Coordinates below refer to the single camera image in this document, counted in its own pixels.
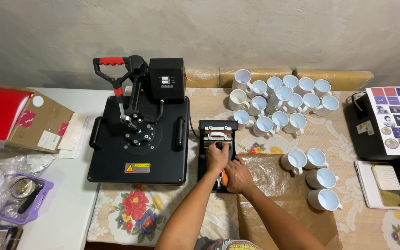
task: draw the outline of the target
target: caution label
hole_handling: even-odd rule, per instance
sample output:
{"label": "caution label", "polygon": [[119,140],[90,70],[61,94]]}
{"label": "caution label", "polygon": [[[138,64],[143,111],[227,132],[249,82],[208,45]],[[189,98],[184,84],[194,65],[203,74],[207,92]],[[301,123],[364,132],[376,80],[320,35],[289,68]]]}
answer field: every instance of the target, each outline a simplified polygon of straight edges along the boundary
{"label": "caution label", "polygon": [[149,173],[151,164],[149,163],[126,163],[125,173]]}

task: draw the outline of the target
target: notepad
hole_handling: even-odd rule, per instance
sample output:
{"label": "notepad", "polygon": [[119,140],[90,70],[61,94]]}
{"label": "notepad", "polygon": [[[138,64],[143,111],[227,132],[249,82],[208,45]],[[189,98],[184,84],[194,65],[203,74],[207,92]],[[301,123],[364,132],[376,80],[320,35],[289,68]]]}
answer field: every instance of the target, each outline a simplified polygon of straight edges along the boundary
{"label": "notepad", "polygon": [[400,190],[396,172],[392,166],[373,166],[373,175],[380,190]]}

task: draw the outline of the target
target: sticker sheet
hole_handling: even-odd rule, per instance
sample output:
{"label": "sticker sheet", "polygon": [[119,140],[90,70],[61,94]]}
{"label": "sticker sheet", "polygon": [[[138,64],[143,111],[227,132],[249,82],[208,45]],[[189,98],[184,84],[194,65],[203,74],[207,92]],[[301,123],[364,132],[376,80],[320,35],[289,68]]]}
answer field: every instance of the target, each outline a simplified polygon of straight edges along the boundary
{"label": "sticker sheet", "polygon": [[366,91],[387,155],[400,155],[400,88],[367,88]]}

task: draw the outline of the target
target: red handle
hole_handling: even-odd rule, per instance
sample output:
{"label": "red handle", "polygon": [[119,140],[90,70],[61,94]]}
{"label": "red handle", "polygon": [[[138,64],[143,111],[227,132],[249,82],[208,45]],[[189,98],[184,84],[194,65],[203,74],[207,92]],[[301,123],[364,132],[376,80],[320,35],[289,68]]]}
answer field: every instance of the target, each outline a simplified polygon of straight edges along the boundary
{"label": "red handle", "polygon": [[123,65],[125,64],[125,61],[123,60],[122,57],[102,57],[100,58],[99,64],[102,65]]}

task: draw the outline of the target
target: heat press machine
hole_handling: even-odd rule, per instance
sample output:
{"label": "heat press machine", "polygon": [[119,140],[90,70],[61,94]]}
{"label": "heat press machine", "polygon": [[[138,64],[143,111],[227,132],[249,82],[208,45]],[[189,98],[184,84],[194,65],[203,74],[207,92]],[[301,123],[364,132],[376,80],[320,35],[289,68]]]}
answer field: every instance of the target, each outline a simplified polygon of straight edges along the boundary
{"label": "heat press machine", "polygon": [[[232,161],[236,156],[235,138],[236,131],[238,130],[238,123],[236,121],[214,121],[214,120],[201,120],[199,121],[200,130],[200,144],[199,144],[199,159],[198,159],[198,173],[197,181],[199,181],[206,173],[206,149],[217,141],[216,147],[220,150],[223,149],[223,143],[229,144],[229,160]],[[226,185],[228,184],[228,177],[224,170],[217,177],[217,181],[212,188],[211,193],[227,193]]]}
{"label": "heat press machine", "polygon": [[[113,85],[103,116],[95,119],[89,145],[94,149],[87,180],[182,185],[188,161],[189,98],[182,58],[138,55],[93,59],[95,74]],[[112,78],[100,65],[125,65]],[[122,83],[132,82],[130,96]]]}

